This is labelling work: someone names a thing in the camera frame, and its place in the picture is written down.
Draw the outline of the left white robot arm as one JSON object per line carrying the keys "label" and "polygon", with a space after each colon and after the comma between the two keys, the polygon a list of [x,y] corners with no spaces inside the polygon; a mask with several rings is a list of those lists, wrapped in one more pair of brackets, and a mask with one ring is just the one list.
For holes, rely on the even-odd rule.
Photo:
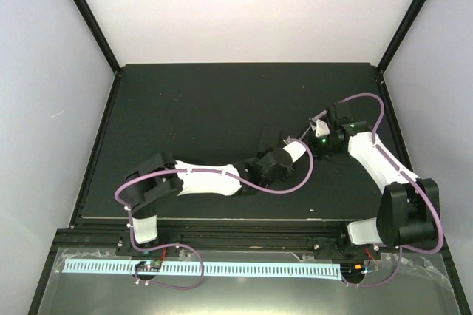
{"label": "left white robot arm", "polygon": [[157,250],[157,209],[161,198],[187,194],[251,195],[259,187],[266,189],[289,177],[304,153],[300,143],[292,142],[283,148],[268,149],[258,157],[222,166],[195,165],[175,160],[167,153],[158,154],[126,178],[126,182],[139,179],[122,194],[131,209],[132,245],[142,255]]}

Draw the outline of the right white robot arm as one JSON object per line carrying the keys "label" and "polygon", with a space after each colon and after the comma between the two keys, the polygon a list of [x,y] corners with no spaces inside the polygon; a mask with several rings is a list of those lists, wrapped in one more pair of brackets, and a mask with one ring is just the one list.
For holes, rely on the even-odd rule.
{"label": "right white robot arm", "polygon": [[433,254],[443,246],[439,187],[405,167],[365,121],[355,121],[346,102],[333,104],[311,119],[308,142],[314,156],[345,153],[357,160],[381,192],[374,218],[347,224],[336,239],[337,252],[352,258],[365,244],[418,251],[418,243],[434,242]]}

